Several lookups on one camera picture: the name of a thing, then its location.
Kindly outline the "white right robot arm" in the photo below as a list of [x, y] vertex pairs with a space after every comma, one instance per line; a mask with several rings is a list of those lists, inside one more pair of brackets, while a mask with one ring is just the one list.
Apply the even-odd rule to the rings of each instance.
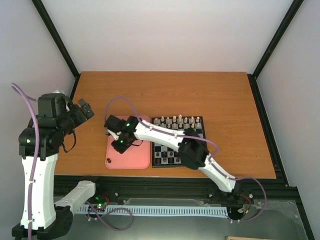
[[166, 146], [178, 153], [184, 167], [203, 172], [222, 192], [231, 193], [235, 189], [235, 177], [224, 170], [208, 150], [206, 144], [212, 142], [201, 138], [192, 128], [168, 129], [137, 116], [129, 116], [127, 120], [123, 120], [114, 115], [106, 119], [104, 127], [114, 138], [112, 147], [120, 154], [123, 154], [135, 141], [149, 141]]

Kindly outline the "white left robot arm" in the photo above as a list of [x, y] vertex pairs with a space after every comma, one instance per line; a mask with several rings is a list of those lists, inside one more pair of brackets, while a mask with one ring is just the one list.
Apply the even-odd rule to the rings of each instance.
[[18, 137], [19, 155], [24, 171], [24, 207], [20, 222], [11, 230], [16, 240], [24, 238], [54, 240], [68, 233], [77, 210], [87, 201], [103, 198], [104, 188], [93, 181], [82, 180], [61, 200], [54, 201], [54, 175], [60, 149], [67, 135], [94, 116], [91, 106], [80, 99], [78, 103], [64, 93], [41, 95], [38, 111], [17, 85], [13, 88], [25, 100], [31, 118]]

